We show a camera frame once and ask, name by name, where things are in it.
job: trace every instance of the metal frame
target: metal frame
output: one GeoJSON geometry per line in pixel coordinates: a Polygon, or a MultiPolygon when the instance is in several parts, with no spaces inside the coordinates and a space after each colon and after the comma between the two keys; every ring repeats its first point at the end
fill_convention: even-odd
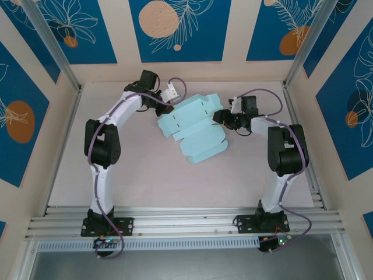
{"type": "MultiPolygon", "coordinates": [[[[329,14],[335,7],[338,0],[324,1],[309,30],[304,44],[294,59],[294,63],[283,82],[283,92],[291,121],[299,123],[296,109],[293,106],[289,85],[296,74],[301,69],[304,60],[314,45],[323,26],[328,20],[329,14]]],[[[70,85],[76,90],[77,96],[75,104],[71,110],[69,123],[65,131],[65,138],[59,154],[59,159],[55,165],[55,173],[50,184],[50,193],[54,184],[57,170],[59,168],[68,135],[78,109],[81,98],[81,87],[76,76],[69,66],[66,56],[62,52],[58,42],[54,38],[51,30],[45,22],[42,14],[32,0],[20,0],[22,7],[36,28],[39,36],[47,46],[54,60],[61,68],[62,73],[67,78],[70,85]]],[[[297,212],[308,216],[313,223],[310,234],[330,234],[335,245],[338,259],[346,279],[364,279],[356,256],[351,249],[346,232],[338,211],[330,210],[330,203],[320,187],[318,177],[312,166],[309,164],[306,172],[310,185],[314,208],[297,208],[297,212]]],[[[67,248],[71,244],[82,244],[92,242],[93,238],[80,237],[82,220],[86,217],[87,207],[59,207],[47,208],[49,196],[44,201],[45,212],[40,217],[31,219],[29,229],[23,244],[24,253],[19,260],[18,269],[15,271],[13,279],[29,279],[32,267],[36,259],[36,252],[41,245],[57,244],[63,240],[67,248]]],[[[238,234],[237,228],[233,225],[233,219],[239,214],[253,214],[255,208],[124,208],[115,209],[117,217],[131,216],[135,218],[133,236],[127,237],[129,243],[139,242],[157,243],[160,239],[167,240],[237,240],[255,239],[258,236],[268,236],[271,233],[263,234],[238,234]]],[[[288,215],[291,235],[298,235],[308,226],[308,223],[294,215],[288,215]]]]}
{"type": "Polygon", "coordinates": [[[68,143],[68,138],[69,138],[70,131],[71,131],[71,128],[72,128],[72,124],[74,122],[76,112],[78,111],[79,103],[80,103],[80,100],[82,98],[82,92],[83,92],[83,87],[81,87],[78,94],[76,95],[76,98],[74,100],[74,105],[73,105],[73,107],[70,111],[70,117],[69,117],[68,125],[66,126],[66,129],[65,129],[65,132],[64,132],[64,140],[62,142],[61,149],[58,153],[58,159],[55,163],[52,179],[51,179],[51,181],[48,185],[49,192],[48,192],[48,195],[45,197],[45,199],[43,201],[44,208],[43,208],[42,212],[40,213],[40,216],[44,216],[45,213],[47,212],[48,202],[49,202],[49,199],[51,198],[54,182],[56,181],[56,178],[57,178],[59,165],[62,162],[62,156],[64,155],[66,144],[68,143]]]}
{"type": "Polygon", "coordinates": [[[295,55],[293,64],[284,80],[285,87],[291,85],[299,70],[303,67],[309,52],[312,50],[317,38],[319,37],[325,23],[328,21],[330,14],[333,12],[338,0],[327,0],[321,4],[320,10],[315,16],[314,21],[309,28],[309,31],[303,40],[298,53],[295,55]]]}
{"type": "Polygon", "coordinates": [[[61,72],[65,75],[68,83],[78,93],[80,90],[80,84],[76,78],[73,70],[70,67],[70,63],[66,58],[64,52],[59,46],[56,38],[54,37],[52,30],[49,28],[47,22],[44,20],[39,8],[33,0],[20,0],[22,9],[24,10],[27,17],[33,24],[37,34],[42,39],[44,45],[52,55],[54,61],[57,63],[61,72]]]}

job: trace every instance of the wall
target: wall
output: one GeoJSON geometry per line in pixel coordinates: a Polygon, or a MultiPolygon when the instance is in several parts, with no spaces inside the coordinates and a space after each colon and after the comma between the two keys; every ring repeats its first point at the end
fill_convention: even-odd
{"type": "MultiPolygon", "coordinates": [[[[175,75],[189,81],[279,81],[322,1],[55,0],[52,5],[41,0],[36,5],[81,83],[137,80],[144,68],[163,81],[175,75]]],[[[27,41],[34,31],[24,14],[9,11],[13,2],[0,5],[27,41]]],[[[31,46],[46,60],[42,48],[40,41],[31,46]]],[[[54,69],[48,73],[55,76],[54,69]]]]}
{"type": "Polygon", "coordinates": [[[338,67],[340,68],[340,62],[343,66],[348,60],[356,61],[359,51],[353,48],[353,53],[348,51],[371,20],[371,0],[358,0],[310,77],[307,78],[302,69],[290,87],[300,121],[305,128],[309,151],[320,183],[327,193],[331,208],[340,211],[342,221],[367,279],[373,279],[371,262],[373,240],[363,220],[363,214],[373,211],[373,169],[364,171],[364,164],[371,162],[373,147],[361,146],[360,120],[359,123],[356,121],[348,127],[348,122],[346,123],[348,117],[345,119],[345,116],[349,114],[350,109],[346,103],[342,107],[339,106],[341,101],[346,102],[352,94],[343,72],[351,73],[353,76],[354,64],[345,71],[338,70],[338,67]],[[339,73],[341,76],[335,82],[334,77],[339,73]],[[324,95],[329,98],[327,99],[329,103],[323,101],[324,95]],[[333,121],[340,114],[343,115],[339,120],[341,125],[334,127],[337,122],[333,123],[333,121]],[[346,132],[336,136],[335,133],[338,131],[346,132]],[[338,148],[337,150],[336,146],[340,147],[339,141],[349,144],[350,149],[338,148]],[[362,174],[351,172],[348,163],[342,164],[341,159],[349,151],[351,152],[349,160],[351,162],[355,160],[353,167],[355,170],[358,167],[362,174]]]}
{"type": "MultiPolygon", "coordinates": [[[[41,215],[43,211],[43,202],[48,195],[48,186],[75,100],[75,93],[62,75],[59,76],[57,83],[53,81],[2,9],[0,9],[0,25],[2,45],[49,101],[20,186],[0,180],[0,221],[6,222],[0,242],[0,279],[7,279],[20,241],[24,239],[30,217],[41,215]]],[[[0,58],[3,58],[3,52],[0,53],[0,58]]],[[[16,77],[13,79],[14,83],[25,83],[24,80],[17,80],[16,77]]],[[[4,92],[2,88],[1,97],[7,97],[9,94],[14,93],[4,92]]],[[[3,144],[0,149],[9,149],[9,147],[3,144]]]]}

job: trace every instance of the black wire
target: black wire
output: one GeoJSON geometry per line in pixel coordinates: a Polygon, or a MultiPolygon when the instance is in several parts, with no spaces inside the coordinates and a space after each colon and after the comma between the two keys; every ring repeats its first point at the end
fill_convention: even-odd
{"type": "Polygon", "coordinates": [[[251,131],[250,131],[249,134],[240,134],[240,133],[238,133],[237,129],[235,129],[235,133],[237,133],[239,136],[244,136],[244,137],[246,137],[246,136],[250,136],[250,135],[252,134],[251,131]]]}
{"type": "MultiPolygon", "coordinates": [[[[160,87],[160,85],[161,85],[161,80],[159,79],[159,76],[157,75],[157,80],[158,80],[158,87],[157,87],[157,89],[155,90],[155,91],[151,91],[150,90],[150,92],[151,93],[156,93],[158,90],[159,90],[159,87],[160,87]]],[[[142,112],[146,112],[146,111],[148,111],[149,110],[149,108],[146,108],[145,110],[136,110],[136,112],[140,112],[140,113],[142,113],[142,112]]]]}
{"type": "Polygon", "coordinates": [[[157,89],[155,90],[155,91],[150,91],[150,92],[152,92],[152,93],[156,93],[158,90],[159,90],[159,87],[160,87],[160,85],[161,85],[161,80],[159,79],[159,76],[157,75],[157,80],[158,80],[158,87],[157,87],[157,89]]]}
{"type": "Polygon", "coordinates": [[[142,112],[146,112],[146,111],[148,111],[150,108],[146,108],[145,110],[136,110],[136,112],[140,112],[140,113],[142,113],[142,112]]]}
{"type": "Polygon", "coordinates": [[[237,217],[233,219],[232,224],[233,224],[234,226],[238,226],[238,223],[235,223],[235,221],[237,221],[237,217]]]}

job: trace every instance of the white table surface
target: white table surface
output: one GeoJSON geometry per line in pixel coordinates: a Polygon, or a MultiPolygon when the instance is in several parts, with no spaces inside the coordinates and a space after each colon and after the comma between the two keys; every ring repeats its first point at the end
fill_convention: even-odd
{"type": "MultiPolygon", "coordinates": [[[[128,82],[88,83],[58,170],[50,206],[89,206],[92,173],[84,155],[85,123],[105,114],[128,82]]],[[[175,83],[182,92],[182,85],[175,83]]],[[[188,96],[218,93],[228,98],[254,88],[276,92],[284,103],[277,118],[290,123],[280,82],[187,82],[188,96]]],[[[257,92],[260,114],[279,108],[269,93],[257,92]]],[[[135,113],[122,128],[122,153],[114,169],[114,205],[131,207],[255,207],[271,177],[267,141],[258,135],[242,137],[224,128],[228,148],[198,164],[190,164],[172,137],[165,138],[154,109],[135,113]]],[[[307,179],[300,175],[284,202],[288,207],[312,207],[307,179]]]]}

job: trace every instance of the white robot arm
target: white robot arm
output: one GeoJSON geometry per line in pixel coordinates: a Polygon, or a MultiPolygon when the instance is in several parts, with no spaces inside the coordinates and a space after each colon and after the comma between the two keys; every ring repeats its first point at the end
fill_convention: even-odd
{"type": "MultiPolygon", "coordinates": [[[[159,77],[155,73],[144,70],[140,80],[124,89],[121,98],[107,114],[86,123],[85,155],[93,175],[93,199],[88,217],[83,221],[82,236],[101,236],[112,229],[108,222],[108,219],[112,223],[115,220],[112,175],[114,164],[121,154],[119,132],[123,125],[143,105],[155,108],[157,116],[171,112],[173,107],[169,101],[180,96],[171,82],[164,91],[151,91],[157,79],[159,77]]],[[[173,104],[181,102],[185,94],[173,104]]]]}
{"type": "MultiPolygon", "coordinates": [[[[266,89],[255,89],[250,92],[256,90],[268,92],[266,89]]],[[[238,232],[268,233],[275,232],[278,227],[283,232],[288,232],[290,228],[282,201],[285,200],[295,178],[306,168],[309,161],[303,128],[299,124],[287,126],[266,115],[259,115],[256,97],[244,95],[229,100],[231,110],[219,110],[214,113],[213,119],[230,130],[246,128],[249,134],[243,136],[252,133],[263,136],[268,143],[268,165],[273,176],[255,214],[238,215],[235,218],[238,232]]]]}
{"type": "MultiPolygon", "coordinates": [[[[108,118],[105,124],[114,125],[118,132],[122,129],[123,125],[130,118],[130,116],[142,107],[142,97],[140,95],[132,96],[128,99],[127,96],[133,94],[134,92],[123,92],[123,95],[118,100],[118,102],[110,109],[109,112],[112,112],[117,105],[121,102],[118,108],[115,109],[111,117],[108,118]]],[[[109,113],[103,115],[98,119],[101,123],[103,122],[109,113]]],[[[108,214],[114,207],[113,203],[113,194],[112,194],[112,175],[114,165],[109,165],[106,169],[104,166],[95,164],[98,168],[98,178],[97,178],[97,194],[101,204],[102,209],[106,214],[108,214]]],[[[96,179],[96,168],[91,166],[93,182],[96,179]]],[[[101,214],[101,210],[98,208],[97,199],[95,197],[95,192],[92,192],[93,198],[90,209],[97,214],[101,214]]]]}
{"type": "MultiPolygon", "coordinates": [[[[121,153],[118,133],[125,122],[143,105],[155,108],[157,116],[167,114],[173,110],[171,104],[167,102],[180,96],[172,83],[168,83],[168,89],[163,92],[150,91],[156,83],[155,77],[157,77],[155,73],[143,71],[140,81],[128,85],[121,98],[107,114],[98,120],[89,120],[86,124],[85,154],[91,164],[94,190],[88,217],[83,221],[82,236],[101,236],[112,231],[112,226],[107,222],[109,218],[114,223],[112,172],[121,153]],[[104,140],[98,139],[97,136],[102,134],[105,134],[104,140]]],[[[243,97],[241,100],[243,113],[220,110],[214,114],[213,119],[229,129],[245,127],[250,133],[259,134],[267,139],[268,163],[273,171],[273,180],[259,201],[258,214],[255,214],[257,225],[247,226],[250,230],[242,233],[273,232],[275,224],[286,220],[286,215],[279,204],[280,197],[285,198],[290,184],[295,179],[295,174],[302,168],[302,162],[297,148],[287,147],[289,144],[294,144],[287,130],[258,114],[256,97],[243,97]]],[[[303,130],[300,125],[291,127],[302,144],[308,164],[303,130]]]]}

